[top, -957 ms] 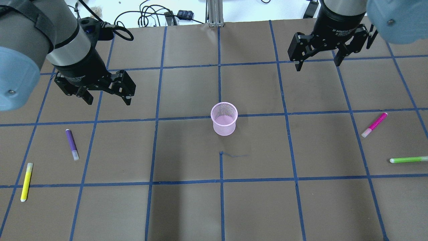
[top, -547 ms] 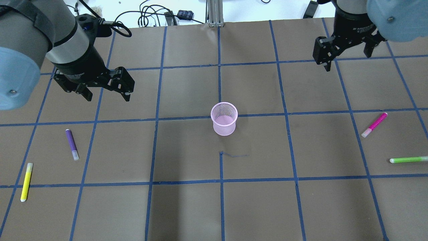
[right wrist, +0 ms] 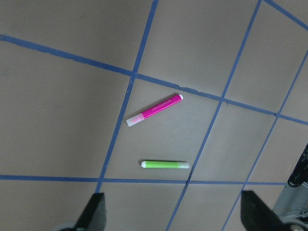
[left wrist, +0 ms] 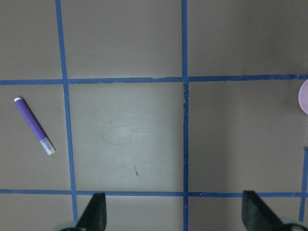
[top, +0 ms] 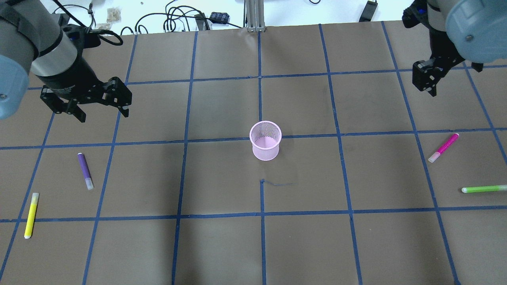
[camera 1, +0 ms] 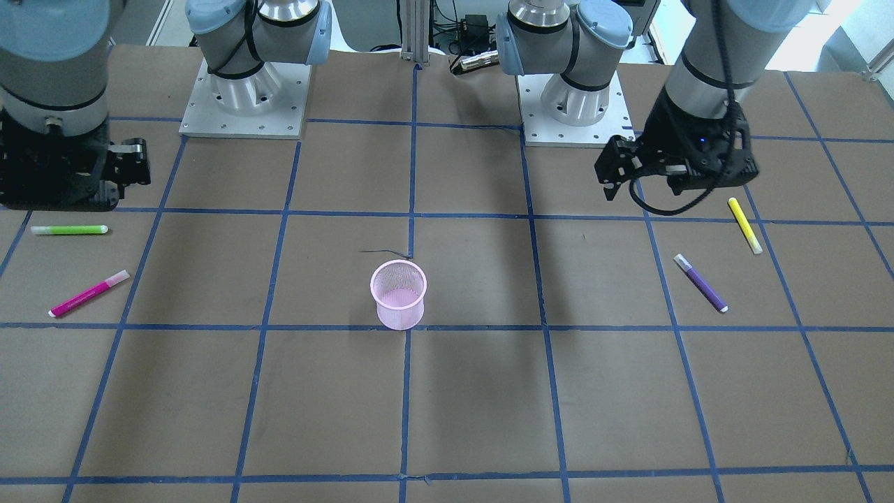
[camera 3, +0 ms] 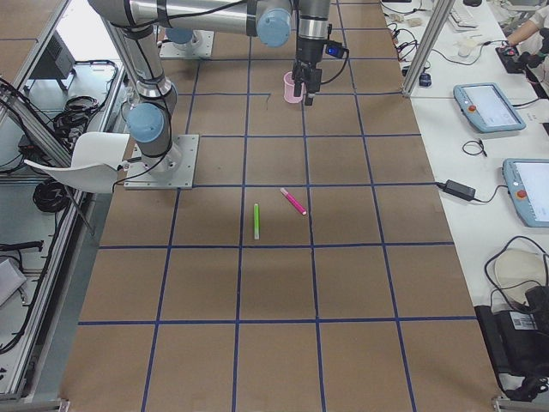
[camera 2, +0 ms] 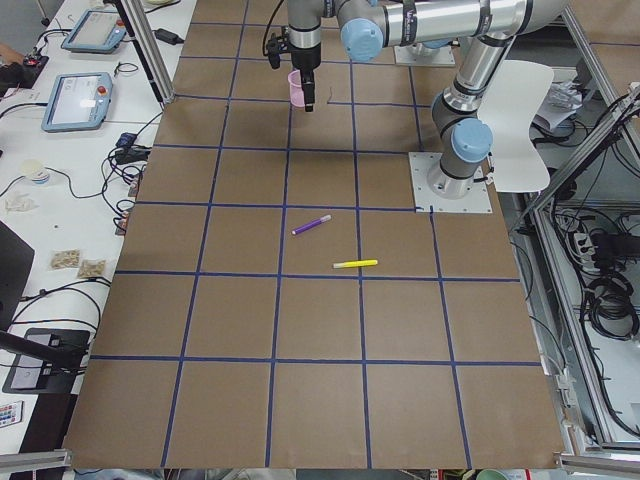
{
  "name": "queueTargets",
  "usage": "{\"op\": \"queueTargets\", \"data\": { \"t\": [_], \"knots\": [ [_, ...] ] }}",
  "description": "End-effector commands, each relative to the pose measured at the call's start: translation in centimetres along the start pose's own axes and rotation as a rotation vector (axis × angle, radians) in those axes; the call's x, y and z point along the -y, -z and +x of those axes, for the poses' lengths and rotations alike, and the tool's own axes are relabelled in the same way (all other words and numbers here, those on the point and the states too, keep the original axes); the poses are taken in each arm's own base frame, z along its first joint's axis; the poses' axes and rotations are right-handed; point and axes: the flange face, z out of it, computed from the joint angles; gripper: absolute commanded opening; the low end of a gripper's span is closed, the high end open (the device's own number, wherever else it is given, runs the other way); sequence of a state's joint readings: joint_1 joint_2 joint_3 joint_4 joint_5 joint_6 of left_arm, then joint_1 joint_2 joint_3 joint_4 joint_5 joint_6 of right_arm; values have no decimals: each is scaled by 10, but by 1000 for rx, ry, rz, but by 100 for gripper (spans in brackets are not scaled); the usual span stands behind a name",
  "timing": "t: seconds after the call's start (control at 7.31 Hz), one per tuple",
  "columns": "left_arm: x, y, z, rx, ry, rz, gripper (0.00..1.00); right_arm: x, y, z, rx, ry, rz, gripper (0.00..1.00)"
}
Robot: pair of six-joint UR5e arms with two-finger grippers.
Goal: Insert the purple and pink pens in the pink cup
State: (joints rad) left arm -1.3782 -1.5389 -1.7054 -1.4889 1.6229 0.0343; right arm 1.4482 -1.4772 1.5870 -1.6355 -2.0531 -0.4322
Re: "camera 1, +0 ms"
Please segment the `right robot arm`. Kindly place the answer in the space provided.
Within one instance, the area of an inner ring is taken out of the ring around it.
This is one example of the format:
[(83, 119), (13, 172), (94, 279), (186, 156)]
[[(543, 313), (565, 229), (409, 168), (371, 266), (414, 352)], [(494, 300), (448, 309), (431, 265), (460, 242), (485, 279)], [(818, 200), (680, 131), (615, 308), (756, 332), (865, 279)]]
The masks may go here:
[[(3, 1), (2, 204), (108, 212), (151, 182), (146, 140), (109, 137), (108, 53), (124, 1)], [(325, 1), (189, 1), (203, 64), (182, 133), (297, 139), (312, 66), (324, 64)]]

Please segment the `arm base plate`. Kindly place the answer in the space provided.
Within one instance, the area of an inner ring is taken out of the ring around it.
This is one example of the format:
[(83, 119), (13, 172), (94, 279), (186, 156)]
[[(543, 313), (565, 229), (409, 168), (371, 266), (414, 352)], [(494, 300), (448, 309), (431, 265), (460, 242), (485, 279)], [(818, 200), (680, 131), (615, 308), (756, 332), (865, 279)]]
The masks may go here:
[(268, 61), (239, 80), (202, 61), (179, 133), (195, 138), (299, 140), (313, 66)]
[(558, 74), (520, 75), (516, 82), (529, 146), (604, 147), (616, 135), (635, 139), (617, 74), (596, 92), (572, 88)]

